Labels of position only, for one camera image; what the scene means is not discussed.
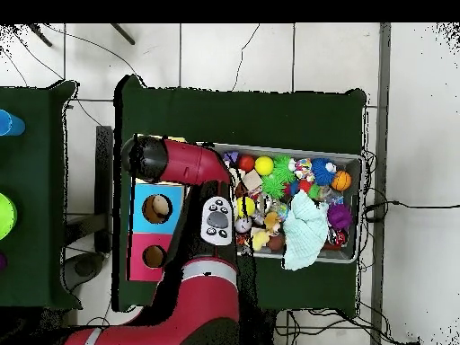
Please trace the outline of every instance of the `yellow ball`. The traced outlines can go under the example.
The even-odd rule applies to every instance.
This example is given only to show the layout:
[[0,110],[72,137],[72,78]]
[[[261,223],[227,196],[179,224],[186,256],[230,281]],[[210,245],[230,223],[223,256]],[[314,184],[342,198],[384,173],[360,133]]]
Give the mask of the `yellow ball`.
[[273,160],[268,156],[261,156],[255,161],[254,168],[260,176],[268,176],[273,172]]
[[[244,197],[244,204],[246,205],[247,216],[251,216],[255,211],[255,203],[249,197]],[[243,197],[236,199],[236,207],[238,209],[238,216],[244,217]]]

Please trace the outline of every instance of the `orange basketball toy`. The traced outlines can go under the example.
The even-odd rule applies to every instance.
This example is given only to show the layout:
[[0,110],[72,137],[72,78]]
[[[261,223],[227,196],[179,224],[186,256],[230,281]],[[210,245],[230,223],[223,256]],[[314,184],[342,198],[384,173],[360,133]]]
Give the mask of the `orange basketball toy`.
[[351,176],[345,171],[337,171],[331,186],[335,190],[343,191],[351,185]]

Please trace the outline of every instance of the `blue cup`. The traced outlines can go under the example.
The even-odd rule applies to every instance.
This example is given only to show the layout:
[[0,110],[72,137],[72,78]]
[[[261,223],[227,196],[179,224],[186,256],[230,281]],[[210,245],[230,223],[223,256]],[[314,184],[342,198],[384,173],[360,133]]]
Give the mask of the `blue cup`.
[[0,137],[17,137],[25,130],[22,119],[15,117],[5,110],[0,110]]

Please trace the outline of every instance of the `blue box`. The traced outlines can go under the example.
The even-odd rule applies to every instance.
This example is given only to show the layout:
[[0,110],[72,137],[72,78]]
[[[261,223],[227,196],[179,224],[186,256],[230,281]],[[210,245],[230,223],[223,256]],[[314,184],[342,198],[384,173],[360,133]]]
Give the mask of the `blue box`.
[[[144,201],[152,195],[163,195],[172,203],[172,213],[162,224],[152,224],[142,213]],[[134,189],[133,233],[173,234],[181,214],[182,201],[182,186],[137,183]]]

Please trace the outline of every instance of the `shape sorter box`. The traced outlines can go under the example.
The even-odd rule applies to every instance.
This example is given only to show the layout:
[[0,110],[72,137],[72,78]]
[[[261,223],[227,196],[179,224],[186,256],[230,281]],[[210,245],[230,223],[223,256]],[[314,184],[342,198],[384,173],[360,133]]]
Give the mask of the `shape sorter box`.
[[[129,274],[127,280],[159,281],[163,269],[150,268],[144,263],[143,253],[149,246],[160,246],[165,252],[173,238],[174,229],[179,221],[185,187],[174,183],[157,183],[155,185],[136,180],[134,189],[133,235],[131,255],[128,255]],[[161,195],[169,200],[172,208],[166,221],[160,224],[149,222],[143,214],[143,205],[147,198]]]

